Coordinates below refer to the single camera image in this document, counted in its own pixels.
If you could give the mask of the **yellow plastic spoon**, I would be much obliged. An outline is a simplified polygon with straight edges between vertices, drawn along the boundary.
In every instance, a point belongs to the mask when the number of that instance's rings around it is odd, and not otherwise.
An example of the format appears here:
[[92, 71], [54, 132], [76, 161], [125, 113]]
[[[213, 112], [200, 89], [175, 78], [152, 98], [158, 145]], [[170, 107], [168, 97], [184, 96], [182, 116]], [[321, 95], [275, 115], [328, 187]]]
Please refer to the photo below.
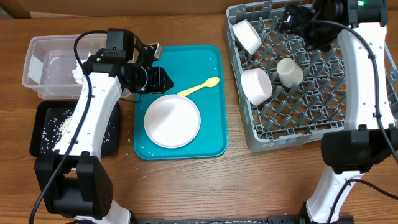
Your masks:
[[178, 95], [188, 96], [198, 90], [201, 90], [202, 88], [213, 88], [213, 87], [217, 86], [217, 84], [219, 84], [219, 82], [220, 82], [219, 77], [211, 77], [200, 85], [197, 85], [197, 86], [194, 86], [194, 87], [191, 87], [189, 89], [179, 92]]

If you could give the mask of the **white paper cup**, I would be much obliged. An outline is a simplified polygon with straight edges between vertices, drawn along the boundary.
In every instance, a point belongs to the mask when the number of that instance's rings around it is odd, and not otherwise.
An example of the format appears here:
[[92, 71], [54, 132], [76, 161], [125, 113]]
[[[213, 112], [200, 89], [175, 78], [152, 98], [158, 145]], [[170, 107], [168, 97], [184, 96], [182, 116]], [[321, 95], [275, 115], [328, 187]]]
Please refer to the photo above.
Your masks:
[[291, 88], [303, 80], [303, 70], [291, 58], [283, 58], [277, 64], [277, 73], [283, 86]]

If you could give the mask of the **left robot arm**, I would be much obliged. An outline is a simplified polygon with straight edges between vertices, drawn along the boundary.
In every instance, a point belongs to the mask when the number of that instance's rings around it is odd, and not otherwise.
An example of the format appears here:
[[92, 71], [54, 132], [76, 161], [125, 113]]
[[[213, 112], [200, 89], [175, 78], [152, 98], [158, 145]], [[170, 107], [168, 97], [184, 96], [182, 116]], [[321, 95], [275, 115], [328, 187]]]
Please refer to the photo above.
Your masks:
[[101, 163], [103, 137], [124, 90], [163, 94], [174, 85], [162, 67], [154, 66], [162, 55], [160, 44], [145, 44], [125, 29], [105, 34], [105, 47], [78, 63], [83, 84], [67, 130], [34, 164], [41, 190], [37, 203], [72, 223], [134, 223], [134, 213], [113, 197]]

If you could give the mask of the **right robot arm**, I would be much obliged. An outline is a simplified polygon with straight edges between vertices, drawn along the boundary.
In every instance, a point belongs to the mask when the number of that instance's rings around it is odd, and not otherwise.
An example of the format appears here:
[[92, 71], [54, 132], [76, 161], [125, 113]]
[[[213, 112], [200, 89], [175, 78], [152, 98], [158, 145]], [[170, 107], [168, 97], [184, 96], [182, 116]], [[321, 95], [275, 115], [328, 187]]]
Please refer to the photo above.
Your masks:
[[373, 165], [397, 154], [384, 63], [387, 22], [385, 0], [289, 5], [279, 22], [279, 31], [303, 38], [307, 51], [329, 51], [336, 40], [345, 67], [345, 128], [322, 137], [325, 168], [303, 205], [305, 223], [352, 223], [352, 218], [340, 216], [351, 189]]

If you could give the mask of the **pink bowl with rice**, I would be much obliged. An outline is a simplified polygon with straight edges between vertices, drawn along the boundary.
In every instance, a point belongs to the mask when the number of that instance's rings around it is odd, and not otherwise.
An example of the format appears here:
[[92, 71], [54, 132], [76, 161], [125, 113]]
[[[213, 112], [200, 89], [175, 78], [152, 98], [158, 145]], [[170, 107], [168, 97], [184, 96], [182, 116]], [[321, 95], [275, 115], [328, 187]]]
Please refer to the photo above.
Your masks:
[[272, 95], [271, 81], [267, 73], [260, 68], [243, 71], [241, 85], [246, 98], [256, 106]]

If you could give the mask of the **pink round plate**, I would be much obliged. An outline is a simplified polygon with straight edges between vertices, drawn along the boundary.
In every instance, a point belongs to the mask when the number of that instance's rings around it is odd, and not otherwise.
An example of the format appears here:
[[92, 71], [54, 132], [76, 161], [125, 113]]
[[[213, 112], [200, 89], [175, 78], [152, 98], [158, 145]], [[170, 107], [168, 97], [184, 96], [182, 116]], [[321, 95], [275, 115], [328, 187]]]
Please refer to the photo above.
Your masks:
[[186, 146], [197, 136], [200, 126], [198, 107], [180, 95], [161, 96], [144, 115], [144, 130], [149, 139], [167, 149]]

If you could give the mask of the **white bowl with walnut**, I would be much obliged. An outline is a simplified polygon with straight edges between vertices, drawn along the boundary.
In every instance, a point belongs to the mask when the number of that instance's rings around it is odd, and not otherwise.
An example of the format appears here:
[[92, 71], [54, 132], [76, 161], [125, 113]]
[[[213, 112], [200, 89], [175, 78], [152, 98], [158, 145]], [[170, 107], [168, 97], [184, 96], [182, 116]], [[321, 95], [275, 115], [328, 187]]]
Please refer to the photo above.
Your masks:
[[249, 54], [254, 55], [261, 46], [262, 40], [249, 21], [245, 19], [233, 25], [232, 30], [246, 51]]

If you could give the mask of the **white napkin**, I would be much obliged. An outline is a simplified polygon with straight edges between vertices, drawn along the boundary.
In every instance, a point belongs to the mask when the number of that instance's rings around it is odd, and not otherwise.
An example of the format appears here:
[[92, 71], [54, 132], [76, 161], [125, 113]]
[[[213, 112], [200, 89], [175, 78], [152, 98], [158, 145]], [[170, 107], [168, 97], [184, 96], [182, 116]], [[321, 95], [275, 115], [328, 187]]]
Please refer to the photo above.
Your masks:
[[78, 61], [76, 61], [76, 68], [72, 70], [72, 75], [77, 84], [79, 84], [79, 85], [83, 84], [84, 74], [83, 74], [83, 70], [80, 67], [80, 64], [78, 63]]

